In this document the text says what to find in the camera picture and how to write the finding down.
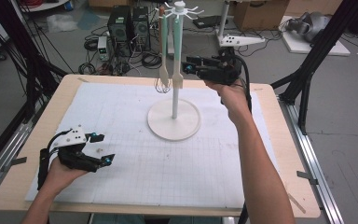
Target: round white base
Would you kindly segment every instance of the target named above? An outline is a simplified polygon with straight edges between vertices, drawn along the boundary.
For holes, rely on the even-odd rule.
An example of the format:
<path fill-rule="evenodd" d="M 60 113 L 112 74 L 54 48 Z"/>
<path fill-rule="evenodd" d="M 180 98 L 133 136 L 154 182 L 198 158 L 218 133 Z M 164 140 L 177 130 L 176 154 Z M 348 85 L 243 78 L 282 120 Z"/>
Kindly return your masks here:
<path fill-rule="evenodd" d="M 172 100 L 155 103 L 147 115 L 153 133 L 170 141 L 185 140 L 195 134 L 201 124 L 199 110 L 190 102 L 178 101 L 177 118 L 172 118 Z"/>

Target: person's left hand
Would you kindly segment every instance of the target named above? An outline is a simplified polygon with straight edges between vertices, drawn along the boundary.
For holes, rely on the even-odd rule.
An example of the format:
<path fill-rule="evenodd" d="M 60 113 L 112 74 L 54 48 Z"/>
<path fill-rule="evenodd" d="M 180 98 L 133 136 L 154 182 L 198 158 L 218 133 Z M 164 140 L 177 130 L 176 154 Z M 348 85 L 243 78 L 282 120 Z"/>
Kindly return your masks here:
<path fill-rule="evenodd" d="M 50 191 L 52 194 L 58 195 L 63 189 L 68 187 L 75 179 L 85 175 L 87 171 L 70 169 L 61 164 L 56 157 L 48 170 L 48 177 L 42 186 L 42 189 Z"/>

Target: cardboard box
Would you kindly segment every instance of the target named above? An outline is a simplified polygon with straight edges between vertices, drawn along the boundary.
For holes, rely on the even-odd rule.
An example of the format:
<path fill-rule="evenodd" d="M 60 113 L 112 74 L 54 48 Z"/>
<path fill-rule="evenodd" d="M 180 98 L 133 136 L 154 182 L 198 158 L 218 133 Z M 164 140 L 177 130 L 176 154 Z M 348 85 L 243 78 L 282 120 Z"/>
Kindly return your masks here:
<path fill-rule="evenodd" d="M 234 23 L 239 30 L 278 30 L 290 0 L 238 3 Z"/>
<path fill-rule="evenodd" d="M 342 0 L 291 0 L 286 16 L 301 16 L 304 12 L 319 11 L 324 15 L 334 15 Z"/>
<path fill-rule="evenodd" d="M 132 6 L 133 0 L 89 0 L 90 7 Z"/>

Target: wooden table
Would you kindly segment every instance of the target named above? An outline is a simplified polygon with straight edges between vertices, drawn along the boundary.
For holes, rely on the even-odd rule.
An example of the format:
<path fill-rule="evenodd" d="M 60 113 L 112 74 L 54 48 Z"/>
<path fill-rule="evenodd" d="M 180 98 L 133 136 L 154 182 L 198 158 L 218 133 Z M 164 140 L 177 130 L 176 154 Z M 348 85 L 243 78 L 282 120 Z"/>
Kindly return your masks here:
<path fill-rule="evenodd" d="M 46 147 L 48 141 L 54 136 L 82 82 L 151 86 L 154 81 L 153 78 L 143 77 L 66 76 L 18 156 L 18 158 L 27 157 L 27 162 L 11 167 L 0 186 L 0 210 L 23 211 L 30 206 L 31 203 L 24 199 L 38 169 L 39 150 Z M 185 80 L 184 88 L 207 87 L 199 80 Z M 261 104 L 270 141 L 280 167 L 282 182 L 289 195 L 295 217 L 318 217 L 321 212 L 309 180 L 296 175 L 296 171 L 304 172 L 304 168 L 273 89 L 267 84 L 251 84 L 251 91 L 256 92 Z M 98 203 L 55 203 L 51 206 L 51 211 L 220 217 L 237 217 L 241 213 L 240 209 L 229 208 Z"/>

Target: person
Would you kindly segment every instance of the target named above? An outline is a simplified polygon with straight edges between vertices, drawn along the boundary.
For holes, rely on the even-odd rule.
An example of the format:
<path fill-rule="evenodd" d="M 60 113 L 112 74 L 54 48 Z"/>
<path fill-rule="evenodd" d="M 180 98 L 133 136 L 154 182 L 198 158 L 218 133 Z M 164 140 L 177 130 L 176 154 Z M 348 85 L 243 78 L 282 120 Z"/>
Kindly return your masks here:
<path fill-rule="evenodd" d="M 205 81 L 205 84 L 220 95 L 228 116 L 237 129 L 243 192 L 251 223 L 295 223 L 286 190 L 255 126 L 240 81 L 237 80 L 231 86 L 210 81 Z M 45 224 L 54 198 L 85 173 L 71 170 L 61 165 L 57 158 L 54 159 L 46 182 L 37 193 L 22 223 Z"/>

